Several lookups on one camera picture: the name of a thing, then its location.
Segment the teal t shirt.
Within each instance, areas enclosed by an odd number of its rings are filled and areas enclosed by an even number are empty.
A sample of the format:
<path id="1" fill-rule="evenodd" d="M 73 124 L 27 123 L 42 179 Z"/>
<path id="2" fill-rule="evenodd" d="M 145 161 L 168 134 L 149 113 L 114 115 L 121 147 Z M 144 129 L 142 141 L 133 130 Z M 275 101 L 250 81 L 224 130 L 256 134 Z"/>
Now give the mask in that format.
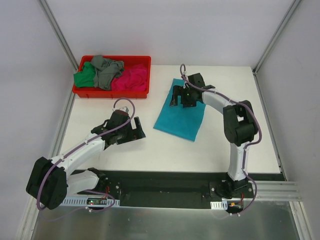
<path id="1" fill-rule="evenodd" d="M 182 79 L 173 79 L 165 102 L 153 128 L 194 142 L 203 122 L 206 105 L 198 103 L 195 107 L 183 107 L 179 103 L 177 106 L 170 106 L 173 87 L 182 87 L 183 85 L 184 81 Z"/>

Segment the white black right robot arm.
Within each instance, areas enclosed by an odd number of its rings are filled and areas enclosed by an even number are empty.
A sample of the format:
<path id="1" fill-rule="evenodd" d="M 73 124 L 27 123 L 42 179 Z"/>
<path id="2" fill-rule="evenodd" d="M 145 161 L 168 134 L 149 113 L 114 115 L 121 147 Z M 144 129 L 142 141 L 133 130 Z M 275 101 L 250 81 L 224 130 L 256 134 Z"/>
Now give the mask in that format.
<path id="1" fill-rule="evenodd" d="M 175 85 L 170 106 L 182 104 L 184 108 L 196 107 L 197 103 L 210 106 L 223 116 L 223 132 L 230 143 L 230 163 L 227 174 L 231 181 L 225 184 L 225 192 L 237 197 L 243 191 L 239 182 L 247 178 L 247 151 L 262 139 L 261 128 L 249 101 L 235 101 L 220 93 L 212 85 L 206 85 L 200 73 L 181 74 L 183 86 Z"/>

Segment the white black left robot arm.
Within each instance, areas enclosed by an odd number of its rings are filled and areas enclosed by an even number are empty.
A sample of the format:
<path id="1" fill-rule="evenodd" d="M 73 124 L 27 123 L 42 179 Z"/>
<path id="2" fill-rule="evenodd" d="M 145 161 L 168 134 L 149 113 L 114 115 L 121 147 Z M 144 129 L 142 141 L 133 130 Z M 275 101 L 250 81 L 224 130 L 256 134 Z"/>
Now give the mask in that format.
<path id="1" fill-rule="evenodd" d="M 103 124 L 94 127 L 72 149 L 47 159 L 40 157 L 34 164 L 26 192 L 36 199 L 37 208 L 57 208 L 68 195 L 92 191 L 106 194 L 107 176 L 90 167 L 81 173 L 75 170 L 112 145 L 120 145 L 145 138 L 139 117 L 129 116 L 116 109 Z"/>

